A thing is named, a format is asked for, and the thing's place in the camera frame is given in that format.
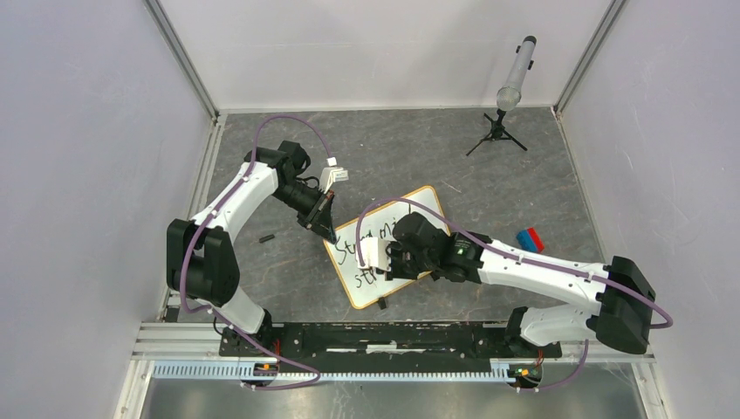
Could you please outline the yellow framed whiteboard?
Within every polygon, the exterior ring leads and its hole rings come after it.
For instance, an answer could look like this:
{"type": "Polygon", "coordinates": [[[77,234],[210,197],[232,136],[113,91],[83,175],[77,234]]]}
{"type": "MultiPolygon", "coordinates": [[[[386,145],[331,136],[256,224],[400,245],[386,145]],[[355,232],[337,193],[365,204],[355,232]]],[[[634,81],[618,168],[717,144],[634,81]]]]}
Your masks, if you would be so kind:
{"type": "MultiPolygon", "coordinates": [[[[431,216],[424,209],[407,203],[386,203],[369,211],[363,218],[361,235],[390,240],[393,227],[397,222],[414,211],[423,214],[436,228],[450,233],[449,227],[444,222],[431,216]]],[[[412,281],[410,279],[387,280],[383,274],[362,271],[358,268],[355,257],[356,223],[357,221],[353,219],[337,227],[335,229],[337,242],[331,244],[325,241],[324,246],[351,307],[361,310],[410,285],[412,281]]]]}

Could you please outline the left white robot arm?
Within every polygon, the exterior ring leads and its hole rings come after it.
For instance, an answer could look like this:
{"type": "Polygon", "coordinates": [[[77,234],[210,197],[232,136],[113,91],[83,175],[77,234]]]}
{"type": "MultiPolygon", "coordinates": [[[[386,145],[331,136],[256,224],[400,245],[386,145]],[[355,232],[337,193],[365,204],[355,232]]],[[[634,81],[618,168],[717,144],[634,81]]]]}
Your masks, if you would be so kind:
{"type": "Polygon", "coordinates": [[[303,178],[310,166],[307,152],[296,142],[276,149],[250,151],[229,185],[189,220],[175,219],[167,229],[167,285],[199,301],[242,331],[240,342],[253,355],[267,354],[274,333],[266,326],[268,312],[239,286],[240,268],[234,242],[241,229],[269,197],[297,213],[298,224],[334,244],[331,189],[348,178],[335,158],[327,160],[318,185],[303,178]]]}

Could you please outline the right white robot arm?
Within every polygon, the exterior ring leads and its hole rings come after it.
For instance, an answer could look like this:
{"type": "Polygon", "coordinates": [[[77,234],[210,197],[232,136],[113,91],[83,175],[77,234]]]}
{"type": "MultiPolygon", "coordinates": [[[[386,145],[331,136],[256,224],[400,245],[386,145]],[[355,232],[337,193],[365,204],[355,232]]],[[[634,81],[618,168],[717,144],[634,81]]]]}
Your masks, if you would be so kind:
{"type": "Polygon", "coordinates": [[[559,300],[559,306],[512,312],[504,345],[516,356],[562,340],[597,340],[622,353],[644,354],[655,328],[654,288],[629,258],[601,264],[547,257],[474,232],[449,234],[419,212],[404,216],[391,239],[372,244],[364,238],[361,248],[370,252],[365,260],[371,268],[392,279],[429,273],[450,282],[502,285],[559,300]]]}

